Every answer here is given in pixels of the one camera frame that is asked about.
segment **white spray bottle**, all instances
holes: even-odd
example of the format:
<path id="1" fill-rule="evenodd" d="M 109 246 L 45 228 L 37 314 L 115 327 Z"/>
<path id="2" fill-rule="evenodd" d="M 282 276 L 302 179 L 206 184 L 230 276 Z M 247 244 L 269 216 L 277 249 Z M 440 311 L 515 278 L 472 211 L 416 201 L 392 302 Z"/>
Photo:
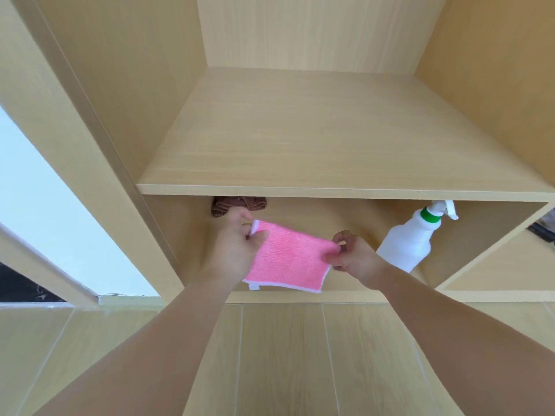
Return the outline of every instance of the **white spray bottle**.
<path id="1" fill-rule="evenodd" d="M 433 201 L 418 209 L 411 220 L 391 228 L 377 253 L 389 264 L 410 273 L 431 250 L 430 238 L 441 226 L 441 216 L 458 219 L 452 200 Z"/>

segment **cubby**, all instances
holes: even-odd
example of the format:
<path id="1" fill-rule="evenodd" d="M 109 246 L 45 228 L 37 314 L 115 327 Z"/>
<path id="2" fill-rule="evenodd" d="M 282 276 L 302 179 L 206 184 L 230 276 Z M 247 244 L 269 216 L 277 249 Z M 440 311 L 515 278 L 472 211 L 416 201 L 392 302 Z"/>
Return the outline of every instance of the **cubby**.
<path id="1" fill-rule="evenodd" d="M 40 75 L 63 89 L 77 112 L 66 121 L 81 119 L 87 135 L 68 147 L 54 122 L 63 114 L 52 114 L 47 141 L 21 109 L 20 126 L 167 300 L 210 251 L 215 195 L 266 196 L 257 218 L 324 238 L 350 229 L 374 247 L 427 201 L 453 199 L 460 220 L 443 219 L 413 274 L 444 291 L 504 286 L 503 272 L 472 267 L 517 254 L 511 238 L 555 203 L 555 145 L 539 124 L 552 120 L 550 68 L 494 67 L 510 48 L 472 0 L 12 2 L 46 59 Z M 524 16 L 495 29 L 513 40 L 507 29 L 526 22 L 538 34 L 526 6 L 498 2 Z M 476 23 L 460 13 L 470 8 Z M 515 44 L 555 66 L 543 45 Z M 93 164 L 85 172 L 80 157 Z M 91 198 L 75 172 L 106 177 L 99 195 L 116 193 L 118 205 Z M 320 296 L 245 289 L 230 301 L 383 300 L 337 272 Z"/>

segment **microfiber towel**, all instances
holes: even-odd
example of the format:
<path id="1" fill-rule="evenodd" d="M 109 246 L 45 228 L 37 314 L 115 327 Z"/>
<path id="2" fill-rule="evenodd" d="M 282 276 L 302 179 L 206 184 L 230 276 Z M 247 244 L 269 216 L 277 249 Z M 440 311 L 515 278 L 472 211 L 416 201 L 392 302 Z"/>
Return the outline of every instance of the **microfiber towel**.
<path id="1" fill-rule="evenodd" d="M 251 234 L 268 230 L 244 282 L 251 290 L 259 286 L 281 286 L 319 294 L 331 266 L 325 254 L 340 251 L 334 242 L 295 232 L 274 223 L 255 220 Z"/>

